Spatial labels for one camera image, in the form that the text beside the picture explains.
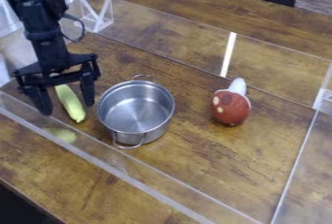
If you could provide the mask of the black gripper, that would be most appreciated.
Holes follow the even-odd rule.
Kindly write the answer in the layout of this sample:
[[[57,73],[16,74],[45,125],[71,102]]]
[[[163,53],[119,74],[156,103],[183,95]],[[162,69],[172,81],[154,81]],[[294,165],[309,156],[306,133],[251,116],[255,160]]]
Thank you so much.
[[[95,53],[68,55],[68,64],[57,66],[45,71],[41,63],[30,65],[13,71],[18,87],[22,89],[34,108],[42,115],[52,114],[52,101],[48,94],[48,86],[80,82],[80,90],[84,104],[92,107],[95,104],[95,80],[101,75],[97,65],[97,55]]]

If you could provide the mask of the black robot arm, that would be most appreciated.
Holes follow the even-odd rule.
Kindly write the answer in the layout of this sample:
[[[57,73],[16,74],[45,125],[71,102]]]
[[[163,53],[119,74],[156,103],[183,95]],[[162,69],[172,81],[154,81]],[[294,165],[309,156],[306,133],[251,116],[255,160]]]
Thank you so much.
[[[60,19],[83,21],[65,13],[64,0],[6,0],[24,27],[24,37],[32,43],[37,61],[16,69],[13,77],[18,91],[29,98],[41,114],[52,113],[46,87],[80,81],[83,100],[95,104],[95,80],[101,75],[95,53],[73,54],[67,50]]]

